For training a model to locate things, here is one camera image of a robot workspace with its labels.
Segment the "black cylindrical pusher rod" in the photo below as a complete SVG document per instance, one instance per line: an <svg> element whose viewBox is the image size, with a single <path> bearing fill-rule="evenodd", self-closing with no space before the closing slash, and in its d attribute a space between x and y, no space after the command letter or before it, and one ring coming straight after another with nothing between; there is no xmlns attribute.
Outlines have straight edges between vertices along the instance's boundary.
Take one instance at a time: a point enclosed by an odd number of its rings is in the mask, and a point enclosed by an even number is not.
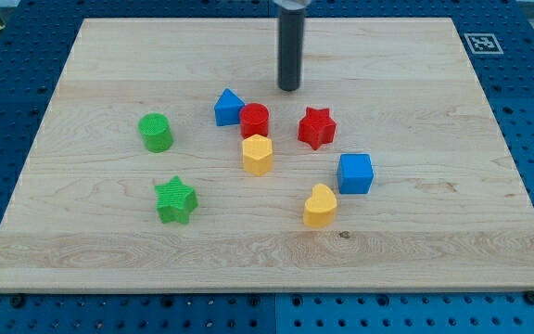
<svg viewBox="0 0 534 334"><path fill-rule="evenodd" d="M277 84L287 92L300 87L304 23L304 8L280 8L277 17Z"/></svg>

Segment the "silver rod mount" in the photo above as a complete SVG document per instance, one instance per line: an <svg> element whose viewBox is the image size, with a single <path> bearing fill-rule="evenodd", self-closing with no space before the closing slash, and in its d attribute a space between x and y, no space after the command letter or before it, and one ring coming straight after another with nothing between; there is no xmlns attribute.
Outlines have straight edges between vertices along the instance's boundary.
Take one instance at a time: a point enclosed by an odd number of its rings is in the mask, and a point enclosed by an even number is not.
<svg viewBox="0 0 534 334"><path fill-rule="evenodd" d="M301 10L305 9L312 0L273 0L273 2L286 10Z"/></svg>

